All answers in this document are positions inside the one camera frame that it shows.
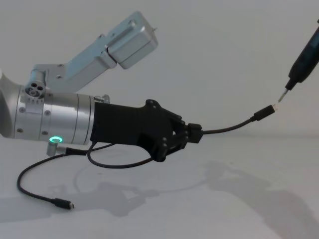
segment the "green led ring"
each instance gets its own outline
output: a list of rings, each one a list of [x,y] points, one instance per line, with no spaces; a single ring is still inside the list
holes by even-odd
[[[60,136],[53,136],[49,140],[51,143],[62,143],[63,142],[63,138]]]

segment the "table surface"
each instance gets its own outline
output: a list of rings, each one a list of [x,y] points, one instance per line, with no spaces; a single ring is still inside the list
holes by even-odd
[[[108,170],[72,156],[26,175],[27,189],[70,200],[73,211],[16,190],[17,175],[43,158],[45,144],[5,140],[0,238],[319,238],[318,138],[207,136],[165,163]],[[109,163],[146,156],[129,146],[94,153]]]

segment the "cable plug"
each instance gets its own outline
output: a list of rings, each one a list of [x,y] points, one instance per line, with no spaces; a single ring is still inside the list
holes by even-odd
[[[261,121],[262,119],[272,115],[274,112],[276,112],[276,110],[277,110],[276,105],[267,106],[267,107],[263,108],[262,110],[254,113],[254,116],[252,116],[250,118],[250,120],[251,120],[251,122]]]
[[[59,208],[64,208],[64,209],[68,209],[68,210],[71,210],[74,208],[73,203],[71,203],[70,201],[60,199],[60,198],[51,199],[51,203]]]

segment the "white surface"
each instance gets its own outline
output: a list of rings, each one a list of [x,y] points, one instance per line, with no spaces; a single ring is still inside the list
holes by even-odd
[[[158,49],[81,92],[137,107],[152,98],[187,121],[229,126],[277,101],[318,9],[318,0],[2,0],[0,67],[25,84],[34,64],[67,62],[140,10]],[[242,133],[318,136],[318,77],[319,67],[276,116]]]
[[[11,142],[1,146],[0,238],[318,239],[318,143],[206,137],[165,163],[106,170],[72,157],[26,175],[26,188],[71,200],[70,212],[16,191],[18,173],[44,150],[25,153],[35,143]],[[146,157],[129,147],[94,156],[112,163]]]

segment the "screwdriver tip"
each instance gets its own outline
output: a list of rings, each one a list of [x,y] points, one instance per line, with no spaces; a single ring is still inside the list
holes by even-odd
[[[287,93],[288,93],[288,90],[286,89],[285,92],[280,96],[278,103],[280,103],[284,99]]]

